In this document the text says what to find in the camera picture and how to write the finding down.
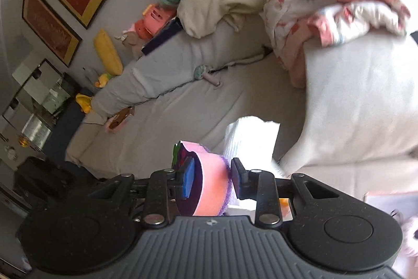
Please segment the grey fabric sofa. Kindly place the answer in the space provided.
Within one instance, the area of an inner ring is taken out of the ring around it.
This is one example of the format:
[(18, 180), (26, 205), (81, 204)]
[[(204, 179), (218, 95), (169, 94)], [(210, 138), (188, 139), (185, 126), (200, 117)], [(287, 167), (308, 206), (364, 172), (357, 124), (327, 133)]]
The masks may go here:
[[(139, 178), (171, 163), (178, 141), (223, 153), (225, 130), (240, 117), (280, 124), (278, 173), (306, 173), (362, 198), (417, 190), (417, 43), (386, 30), (323, 48), (305, 43), (307, 85), (291, 85), (260, 18), (240, 32), (222, 23), (203, 39), (178, 34), (128, 65), (93, 98), (65, 158), (93, 175)], [(221, 82), (195, 80), (206, 65)], [(105, 124), (135, 114), (115, 133)]]

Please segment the beige bunny plush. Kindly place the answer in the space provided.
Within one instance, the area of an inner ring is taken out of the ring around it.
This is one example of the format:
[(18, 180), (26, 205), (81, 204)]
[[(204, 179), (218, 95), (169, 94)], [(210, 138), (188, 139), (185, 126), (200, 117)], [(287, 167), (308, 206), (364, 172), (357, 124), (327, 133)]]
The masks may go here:
[(123, 31), (120, 36), (115, 36), (115, 39), (123, 44), (133, 59), (138, 60), (144, 55), (142, 47), (145, 41), (135, 31)]

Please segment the pink floral white blanket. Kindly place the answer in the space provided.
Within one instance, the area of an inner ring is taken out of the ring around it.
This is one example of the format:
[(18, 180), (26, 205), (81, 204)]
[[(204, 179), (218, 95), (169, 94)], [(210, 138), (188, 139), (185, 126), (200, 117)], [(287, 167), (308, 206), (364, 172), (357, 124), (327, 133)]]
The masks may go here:
[(399, 36), (417, 32), (417, 0), (266, 0), (262, 18), (275, 55), (292, 70), (312, 36), (328, 47), (372, 28)]

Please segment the lower red gold framed picture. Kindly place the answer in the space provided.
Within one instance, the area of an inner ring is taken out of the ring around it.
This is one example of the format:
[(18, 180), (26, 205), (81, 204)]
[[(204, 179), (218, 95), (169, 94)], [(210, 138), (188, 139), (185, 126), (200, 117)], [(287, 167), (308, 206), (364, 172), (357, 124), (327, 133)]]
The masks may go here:
[(82, 38), (46, 0), (23, 0), (22, 18), (48, 49), (70, 67)]

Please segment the pink purple plush toy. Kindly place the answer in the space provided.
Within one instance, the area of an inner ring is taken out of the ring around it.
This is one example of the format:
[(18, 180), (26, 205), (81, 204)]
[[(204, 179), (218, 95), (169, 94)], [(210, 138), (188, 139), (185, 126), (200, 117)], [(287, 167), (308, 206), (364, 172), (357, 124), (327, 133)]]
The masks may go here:
[(233, 189), (229, 163), (223, 156), (209, 151), (201, 144), (180, 141), (173, 148), (172, 168), (180, 168), (189, 156), (195, 161), (195, 178), (190, 197), (176, 200), (180, 215), (222, 215)]

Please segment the pink pig plush toy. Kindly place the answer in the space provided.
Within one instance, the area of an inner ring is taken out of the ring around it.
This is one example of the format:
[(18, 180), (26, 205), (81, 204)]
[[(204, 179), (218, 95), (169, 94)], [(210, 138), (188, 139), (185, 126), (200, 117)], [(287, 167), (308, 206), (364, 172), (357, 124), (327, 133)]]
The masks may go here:
[(149, 41), (175, 16), (176, 8), (150, 4), (142, 12), (142, 18), (135, 22), (135, 32), (142, 40)]

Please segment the small yellow duck plush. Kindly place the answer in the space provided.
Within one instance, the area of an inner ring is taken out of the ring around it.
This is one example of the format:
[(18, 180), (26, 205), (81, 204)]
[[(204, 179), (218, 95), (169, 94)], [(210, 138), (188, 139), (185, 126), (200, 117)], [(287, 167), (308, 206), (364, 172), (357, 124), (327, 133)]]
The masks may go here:
[(75, 99), (84, 114), (89, 114), (92, 111), (91, 101), (93, 98), (91, 96), (79, 93)]

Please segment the brown snack packet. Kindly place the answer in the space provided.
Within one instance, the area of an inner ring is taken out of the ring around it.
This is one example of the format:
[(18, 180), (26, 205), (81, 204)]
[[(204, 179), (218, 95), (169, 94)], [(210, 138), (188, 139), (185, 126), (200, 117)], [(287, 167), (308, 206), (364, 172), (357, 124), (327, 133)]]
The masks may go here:
[(105, 124), (105, 131), (107, 133), (115, 133), (123, 128), (125, 123), (133, 117), (135, 108), (133, 106), (124, 108), (117, 112), (113, 117), (109, 118)]

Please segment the cream pillow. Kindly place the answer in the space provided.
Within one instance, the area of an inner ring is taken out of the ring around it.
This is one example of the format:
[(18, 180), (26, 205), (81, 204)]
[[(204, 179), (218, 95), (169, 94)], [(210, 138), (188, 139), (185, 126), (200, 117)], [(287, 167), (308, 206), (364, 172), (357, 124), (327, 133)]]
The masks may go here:
[(202, 38), (215, 32), (221, 20), (240, 31), (247, 15), (262, 11), (266, 0), (181, 0), (177, 8), (186, 33)]

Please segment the yellow banana plush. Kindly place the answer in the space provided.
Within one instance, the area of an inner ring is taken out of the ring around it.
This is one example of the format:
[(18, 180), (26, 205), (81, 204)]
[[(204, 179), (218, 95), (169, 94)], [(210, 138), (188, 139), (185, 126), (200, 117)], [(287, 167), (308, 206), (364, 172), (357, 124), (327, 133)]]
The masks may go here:
[(104, 29), (100, 29), (94, 38), (94, 48), (104, 69), (112, 76), (123, 73), (123, 64), (112, 40)]

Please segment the teal pink mushroom toy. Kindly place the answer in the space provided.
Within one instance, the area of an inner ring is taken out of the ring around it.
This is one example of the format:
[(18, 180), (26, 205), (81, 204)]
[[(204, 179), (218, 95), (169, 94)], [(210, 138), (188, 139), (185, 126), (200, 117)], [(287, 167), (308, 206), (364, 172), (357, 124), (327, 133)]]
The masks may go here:
[(193, 78), (195, 80), (202, 80), (204, 79), (208, 83), (218, 88), (221, 86), (221, 82), (216, 79), (211, 73), (210, 68), (206, 65), (197, 66), (193, 72)]

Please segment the dark blue book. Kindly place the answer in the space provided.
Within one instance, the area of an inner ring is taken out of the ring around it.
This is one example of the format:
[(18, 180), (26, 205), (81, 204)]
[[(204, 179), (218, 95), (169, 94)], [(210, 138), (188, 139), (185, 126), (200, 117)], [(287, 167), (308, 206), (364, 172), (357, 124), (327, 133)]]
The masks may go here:
[(183, 25), (178, 17), (172, 18), (149, 42), (142, 46), (142, 54), (147, 56), (166, 41), (183, 30)]

